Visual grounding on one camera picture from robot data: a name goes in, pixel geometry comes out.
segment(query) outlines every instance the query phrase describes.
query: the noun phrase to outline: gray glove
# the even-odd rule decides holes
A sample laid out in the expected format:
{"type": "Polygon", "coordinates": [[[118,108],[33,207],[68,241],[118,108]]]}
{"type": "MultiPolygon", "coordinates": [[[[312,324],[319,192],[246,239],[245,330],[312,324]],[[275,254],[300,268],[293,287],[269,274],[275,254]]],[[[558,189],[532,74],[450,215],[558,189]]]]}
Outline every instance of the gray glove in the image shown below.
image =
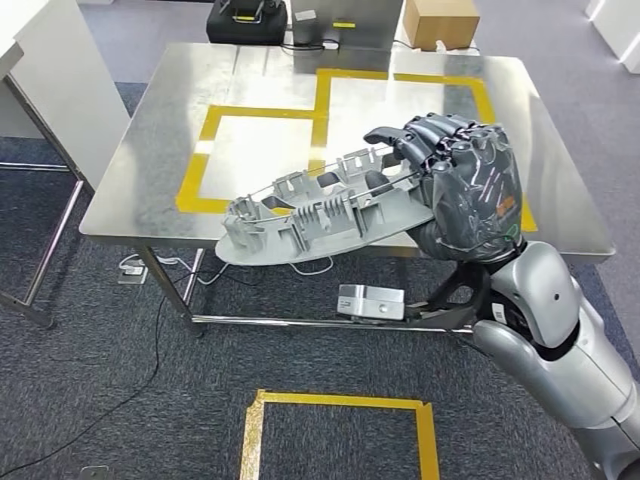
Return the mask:
{"type": "Polygon", "coordinates": [[[395,158],[423,175],[434,220],[407,233],[431,257],[486,261],[520,241],[522,190],[502,127],[429,113],[403,129],[376,128],[365,140],[392,146],[395,158]]]}

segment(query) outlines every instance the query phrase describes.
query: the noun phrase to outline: yellow tape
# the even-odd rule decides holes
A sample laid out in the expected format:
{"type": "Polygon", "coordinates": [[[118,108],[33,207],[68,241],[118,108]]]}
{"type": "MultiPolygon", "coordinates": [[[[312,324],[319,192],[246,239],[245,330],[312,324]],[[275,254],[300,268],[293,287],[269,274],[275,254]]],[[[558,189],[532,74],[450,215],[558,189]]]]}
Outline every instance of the yellow tape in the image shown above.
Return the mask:
{"type": "Polygon", "coordinates": [[[352,22],[334,22],[334,28],[355,28],[352,22]]]}
{"type": "MultiPolygon", "coordinates": [[[[312,120],[311,145],[307,164],[311,175],[324,172],[325,151],[327,147],[329,128],[329,110],[331,106],[331,79],[353,78],[359,80],[388,80],[387,72],[368,70],[341,70],[335,68],[319,68],[316,71],[315,100],[313,110],[297,110],[287,108],[252,108],[211,105],[209,107],[202,130],[198,138],[201,142],[213,142],[223,116],[242,117],[271,117],[312,120]]],[[[461,77],[451,75],[420,75],[412,73],[395,73],[393,79],[398,82],[435,83],[441,85],[464,86],[471,90],[478,110],[478,120],[483,123],[494,123],[495,113],[491,106],[485,83],[476,77],[461,77]]],[[[201,198],[198,190],[207,166],[208,155],[194,153],[191,157],[183,180],[182,186],[176,196],[176,205],[180,212],[192,213],[224,213],[229,205],[228,199],[201,198]]],[[[278,209],[277,214],[288,213],[285,209],[278,209]]],[[[526,197],[523,198],[521,229],[523,232],[536,232],[537,225],[534,219],[526,197]]]]}
{"type": "Polygon", "coordinates": [[[240,480],[259,480],[260,478],[264,406],[266,403],[415,410],[420,478],[422,480],[438,480],[440,478],[438,452],[435,447],[435,429],[433,425],[433,411],[431,404],[403,398],[279,393],[258,390],[256,392],[256,399],[247,409],[245,418],[245,436],[240,464],[240,480]]]}

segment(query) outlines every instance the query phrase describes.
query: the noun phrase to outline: black device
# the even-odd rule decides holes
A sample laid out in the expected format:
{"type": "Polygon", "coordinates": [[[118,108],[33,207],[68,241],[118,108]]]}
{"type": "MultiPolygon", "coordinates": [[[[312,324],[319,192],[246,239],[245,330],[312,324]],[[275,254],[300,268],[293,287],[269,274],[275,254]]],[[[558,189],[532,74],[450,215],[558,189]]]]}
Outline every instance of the black device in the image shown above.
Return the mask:
{"type": "Polygon", "coordinates": [[[287,7],[282,0],[216,0],[207,19],[211,43],[282,45],[287,7]]]}

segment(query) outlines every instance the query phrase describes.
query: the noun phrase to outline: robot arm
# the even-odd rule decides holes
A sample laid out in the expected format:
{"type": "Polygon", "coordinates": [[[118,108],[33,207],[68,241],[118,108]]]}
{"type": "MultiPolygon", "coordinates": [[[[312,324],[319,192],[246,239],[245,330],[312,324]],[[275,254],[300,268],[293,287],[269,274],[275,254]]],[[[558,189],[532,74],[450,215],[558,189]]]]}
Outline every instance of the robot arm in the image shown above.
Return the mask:
{"type": "Polygon", "coordinates": [[[365,140],[423,175],[434,219],[408,231],[421,250],[488,273],[476,345],[570,428],[595,475],[640,478],[637,384],[555,248],[522,238],[522,192],[502,128],[429,114],[365,140]]]}

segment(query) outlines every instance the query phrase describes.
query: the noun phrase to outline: floor marking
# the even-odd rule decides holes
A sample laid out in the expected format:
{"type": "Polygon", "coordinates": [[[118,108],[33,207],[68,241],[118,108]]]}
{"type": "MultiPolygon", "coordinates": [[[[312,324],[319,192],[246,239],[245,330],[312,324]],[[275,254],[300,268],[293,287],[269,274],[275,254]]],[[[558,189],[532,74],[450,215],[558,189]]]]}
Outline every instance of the floor marking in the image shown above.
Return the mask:
{"type": "Polygon", "coordinates": [[[245,437],[240,466],[240,480],[259,480],[262,449],[264,406],[266,403],[299,405],[332,405],[340,407],[392,408],[414,410],[417,430],[418,460],[421,480],[438,480],[438,452],[431,404],[420,400],[383,397],[355,397],[311,393],[278,393],[258,390],[256,399],[247,409],[245,437]]]}

